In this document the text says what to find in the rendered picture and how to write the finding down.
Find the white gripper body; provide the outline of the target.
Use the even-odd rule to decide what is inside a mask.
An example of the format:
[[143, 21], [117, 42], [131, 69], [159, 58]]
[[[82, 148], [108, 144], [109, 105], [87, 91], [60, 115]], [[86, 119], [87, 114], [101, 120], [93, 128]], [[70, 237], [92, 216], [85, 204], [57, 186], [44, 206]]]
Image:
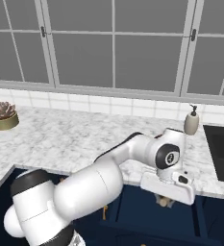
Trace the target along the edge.
[[161, 181], [156, 174], [145, 172], [140, 187], [186, 205], [192, 205], [195, 200], [192, 179], [180, 172], [172, 173], [171, 183]]

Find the navy open drawer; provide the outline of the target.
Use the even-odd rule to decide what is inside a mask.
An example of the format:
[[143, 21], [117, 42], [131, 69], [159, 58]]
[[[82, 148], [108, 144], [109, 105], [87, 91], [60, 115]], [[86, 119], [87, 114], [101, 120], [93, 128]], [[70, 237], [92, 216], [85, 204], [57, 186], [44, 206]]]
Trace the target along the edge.
[[163, 208], [154, 194], [124, 185], [100, 222], [99, 240], [103, 246], [222, 246], [208, 238], [202, 222], [195, 205]]

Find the navy cabinet door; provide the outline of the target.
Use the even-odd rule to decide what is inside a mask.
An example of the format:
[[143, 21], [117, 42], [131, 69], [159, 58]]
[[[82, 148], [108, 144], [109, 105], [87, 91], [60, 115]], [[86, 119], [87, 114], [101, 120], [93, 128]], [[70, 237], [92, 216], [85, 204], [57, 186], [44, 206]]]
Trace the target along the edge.
[[208, 237], [219, 240], [224, 246], [224, 199], [205, 198], [203, 212]]

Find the black sink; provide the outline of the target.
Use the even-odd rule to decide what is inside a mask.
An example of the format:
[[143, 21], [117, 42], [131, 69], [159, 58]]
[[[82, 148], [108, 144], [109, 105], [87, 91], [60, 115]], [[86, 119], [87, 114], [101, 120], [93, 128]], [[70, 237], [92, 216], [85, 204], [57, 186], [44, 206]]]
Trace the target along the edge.
[[224, 182], [224, 127], [204, 125], [203, 128], [212, 155], [217, 180]]

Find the beige soap dispenser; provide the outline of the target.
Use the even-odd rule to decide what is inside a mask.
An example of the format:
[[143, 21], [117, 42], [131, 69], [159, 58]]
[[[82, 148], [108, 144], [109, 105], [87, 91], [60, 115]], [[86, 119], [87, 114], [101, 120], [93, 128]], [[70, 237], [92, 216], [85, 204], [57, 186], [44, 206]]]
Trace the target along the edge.
[[199, 115], [196, 112], [197, 107], [192, 105], [192, 112], [188, 113], [185, 119], [184, 131], [187, 135], [194, 135], [199, 126]]

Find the grey framed window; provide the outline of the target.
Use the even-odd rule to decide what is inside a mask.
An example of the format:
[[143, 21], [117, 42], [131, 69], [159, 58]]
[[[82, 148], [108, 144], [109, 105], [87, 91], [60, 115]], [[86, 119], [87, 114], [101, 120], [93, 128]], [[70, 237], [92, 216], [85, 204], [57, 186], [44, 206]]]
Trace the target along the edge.
[[0, 87], [224, 101], [224, 0], [0, 0]]

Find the succulent in olive pot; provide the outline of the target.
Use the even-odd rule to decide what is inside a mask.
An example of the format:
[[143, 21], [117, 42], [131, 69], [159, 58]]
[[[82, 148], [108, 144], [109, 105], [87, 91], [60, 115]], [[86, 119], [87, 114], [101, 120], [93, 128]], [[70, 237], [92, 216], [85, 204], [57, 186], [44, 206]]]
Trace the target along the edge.
[[0, 102], [0, 131], [7, 131], [19, 124], [15, 105], [9, 102]]

